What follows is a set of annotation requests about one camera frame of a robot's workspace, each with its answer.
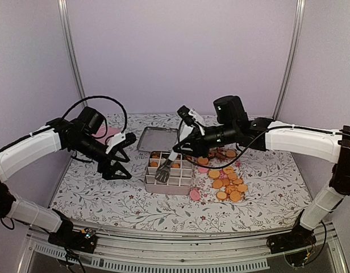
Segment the metal divided cookie tin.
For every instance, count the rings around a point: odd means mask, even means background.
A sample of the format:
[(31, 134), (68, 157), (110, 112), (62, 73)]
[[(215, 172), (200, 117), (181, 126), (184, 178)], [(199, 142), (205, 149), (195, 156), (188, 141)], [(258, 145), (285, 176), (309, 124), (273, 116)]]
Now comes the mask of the metal divided cookie tin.
[(150, 153), (144, 177), (145, 189), (148, 193), (187, 196), (193, 184), (193, 167), (182, 155), (178, 155), (171, 163), (166, 182), (156, 179), (157, 169), (166, 162), (169, 155), (169, 152), (162, 151)]

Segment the metal tongs white handle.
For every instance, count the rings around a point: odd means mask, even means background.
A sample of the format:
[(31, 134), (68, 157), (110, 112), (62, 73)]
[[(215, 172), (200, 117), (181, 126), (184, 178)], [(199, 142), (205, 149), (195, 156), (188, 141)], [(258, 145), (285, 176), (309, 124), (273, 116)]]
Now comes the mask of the metal tongs white handle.
[(159, 168), (156, 171), (155, 174), (155, 179), (160, 183), (160, 184), (166, 184), (169, 176), (170, 176), (170, 169), (174, 161), (176, 160), (178, 156), (178, 153), (175, 153), (173, 150), (171, 151), (170, 155), (168, 158), (163, 162)]

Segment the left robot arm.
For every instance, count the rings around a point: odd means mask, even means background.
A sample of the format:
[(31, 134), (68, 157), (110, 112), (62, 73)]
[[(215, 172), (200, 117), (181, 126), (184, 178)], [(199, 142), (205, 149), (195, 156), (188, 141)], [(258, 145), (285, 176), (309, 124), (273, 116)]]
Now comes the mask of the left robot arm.
[(130, 179), (123, 163), (130, 161), (124, 149), (136, 141), (134, 133), (122, 131), (104, 135), (101, 143), (96, 135), (106, 118), (91, 107), (85, 107), (71, 121), (56, 118), (16, 142), (0, 149), (0, 220), (9, 218), (37, 226), (66, 247), (78, 241), (71, 220), (60, 212), (26, 201), (11, 193), (6, 181), (31, 163), (60, 150), (76, 151), (97, 162), (97, 171), (105, 180)]

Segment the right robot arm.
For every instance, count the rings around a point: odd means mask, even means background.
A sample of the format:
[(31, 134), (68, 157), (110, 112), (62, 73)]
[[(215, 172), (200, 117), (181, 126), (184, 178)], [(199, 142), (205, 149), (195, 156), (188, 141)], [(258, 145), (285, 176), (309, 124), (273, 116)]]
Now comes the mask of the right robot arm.
[(287, 151), (313, 156), (333, 163), (329, 183), (303, 210), (296, 227), (287, 236), (292, 248), (309, 238), (309, 231), (350, 196), (350, 126), (341, 130), (315, 129), (291, 125), (270, 118), (249, 120), (240, 97), (224, 96), (213, 102), (217, 126), (205, 126), (193, 109), (181, 106), (177, 113), (185, 123), (175, 154), (205, 157), (209, 150), (237, 143), (259, 151)]

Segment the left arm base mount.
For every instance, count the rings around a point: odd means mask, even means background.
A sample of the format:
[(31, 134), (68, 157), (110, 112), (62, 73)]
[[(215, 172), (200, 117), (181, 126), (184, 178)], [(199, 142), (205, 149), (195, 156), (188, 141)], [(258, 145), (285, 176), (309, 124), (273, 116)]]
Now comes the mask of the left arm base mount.
[(71, 226), (60, 227), (57, 232), (50, 233), (48, 242), (67, 249), (93, 254), (98, 237), (87, 230), (75, 231)]

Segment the pink round cookie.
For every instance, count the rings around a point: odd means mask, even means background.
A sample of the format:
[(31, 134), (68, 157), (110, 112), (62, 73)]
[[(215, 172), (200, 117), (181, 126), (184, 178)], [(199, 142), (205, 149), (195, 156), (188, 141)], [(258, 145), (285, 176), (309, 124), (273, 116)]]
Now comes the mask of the pink round cookie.
[(201, 199), (201, 195), (196, 189), (192, 189), (189, 192), (189, 196), (193, 201), (199, 201)]

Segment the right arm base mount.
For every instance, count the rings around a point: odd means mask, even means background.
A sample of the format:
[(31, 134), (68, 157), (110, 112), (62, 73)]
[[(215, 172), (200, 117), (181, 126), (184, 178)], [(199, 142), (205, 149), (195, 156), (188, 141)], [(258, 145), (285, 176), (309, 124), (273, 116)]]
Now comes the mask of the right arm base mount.
[(266, 240), (272, 254), (293, 251), (285, 256), (287, 263), (293, 267), (306, 265), (315, 243), (314, 232), (301, 226), (296, 226), (287, 233), (271, 235)]

